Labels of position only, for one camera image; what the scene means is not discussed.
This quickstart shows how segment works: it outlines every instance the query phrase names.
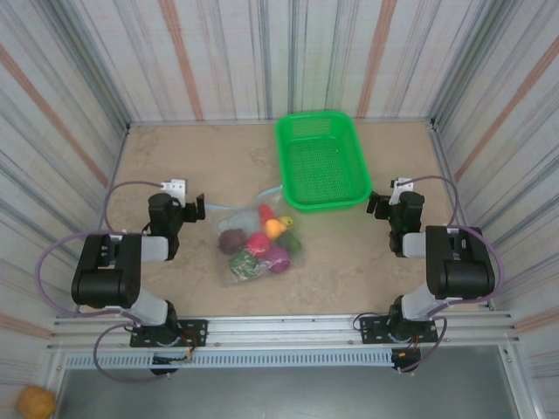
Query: green basket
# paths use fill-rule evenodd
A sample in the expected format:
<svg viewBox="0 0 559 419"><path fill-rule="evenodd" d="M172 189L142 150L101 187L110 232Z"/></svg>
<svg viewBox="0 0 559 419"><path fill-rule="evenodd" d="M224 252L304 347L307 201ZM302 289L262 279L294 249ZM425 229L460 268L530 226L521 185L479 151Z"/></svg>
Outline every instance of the green basket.
<svg viewBox="0 0 559 419"><path fill-rule="evenodd" d="M345 113L288 115L276 124L286 200L299 211L341 210L373 189L357 132Z"/></svg>

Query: gray floor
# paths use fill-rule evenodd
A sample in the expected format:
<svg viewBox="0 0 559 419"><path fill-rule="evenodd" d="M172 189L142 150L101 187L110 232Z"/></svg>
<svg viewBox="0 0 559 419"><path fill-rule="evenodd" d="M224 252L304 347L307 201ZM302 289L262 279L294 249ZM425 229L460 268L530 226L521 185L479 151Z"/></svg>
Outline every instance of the gray floor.
<svg viewBox="0 0 559 419"><path fill-rule="evenodd" d="M145 371L121 375L145 376ZM515 418L496 348L441 348L415 376L386 367L178 371L170 381L117 384L66 373L66 418Z"/></svg>

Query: striped wall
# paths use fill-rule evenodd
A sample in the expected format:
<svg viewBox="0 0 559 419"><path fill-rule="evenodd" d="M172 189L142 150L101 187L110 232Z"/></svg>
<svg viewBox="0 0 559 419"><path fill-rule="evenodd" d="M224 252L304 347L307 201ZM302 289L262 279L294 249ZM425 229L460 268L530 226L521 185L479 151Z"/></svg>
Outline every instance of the striped wall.
<svg viewBox="0 0 559 419"><path fill-rule="evenodd" d="M59 0L133 121L428 115L485 0Z"/></svg>
<svg viewBox="0 0 559 419"><path fill-rule="evenodd" d="M466 218L507 267L498 306L513 311L546 412L559 417L559 2L507 6L438 120Z"/></svg>
<svg viewBox="0 0 559 419"><path fill-rule="evenodd" d="M38 381L54 311L33 284L39 254L97 227L125 126L62 38L47 2L0 1L0 417ZM80 244L47 259L46 290L71 306Z"/></svg>

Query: sandy floor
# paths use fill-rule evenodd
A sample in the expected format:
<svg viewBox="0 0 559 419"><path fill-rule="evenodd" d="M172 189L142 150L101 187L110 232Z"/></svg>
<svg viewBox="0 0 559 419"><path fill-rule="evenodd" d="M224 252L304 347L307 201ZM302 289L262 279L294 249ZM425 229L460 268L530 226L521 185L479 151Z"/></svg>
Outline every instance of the sandy floor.
<svg viewBox="0 0 559 419"><path fill-rule="evenodd" d="M357 124L375 191L389 194L390 179L438 174L423 124ZM264 189L280 185L273 125L133 128L117 182L185 178L188 201L246 205ZM443 185L416 185L425 195L423 225L448 221ZM148 198L156 189L132 186L114 194L109 216L115 228L139 230L148 221ZM217 265L217 233L209 219L185 224L172 262L145 264L142 285L173 302L180 315L327 314L386 311L400 294L424 279L424 260L396 258L387 222L365 212L298 215L304 264L284 274L224 286Z"/></svg>

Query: clear plastic bag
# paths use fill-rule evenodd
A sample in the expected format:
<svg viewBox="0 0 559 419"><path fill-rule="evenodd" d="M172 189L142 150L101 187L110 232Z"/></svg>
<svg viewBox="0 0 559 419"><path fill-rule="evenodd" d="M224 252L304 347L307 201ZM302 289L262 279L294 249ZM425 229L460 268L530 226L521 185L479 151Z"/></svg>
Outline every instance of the clear plastic bag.
<svg viewBox="0 0 559 419"><path fill-rule="evenodd" d="M279 276L302 263L296 216L281 189L262 193L243 208L221 209L212 221L226 284Z"/></svg>

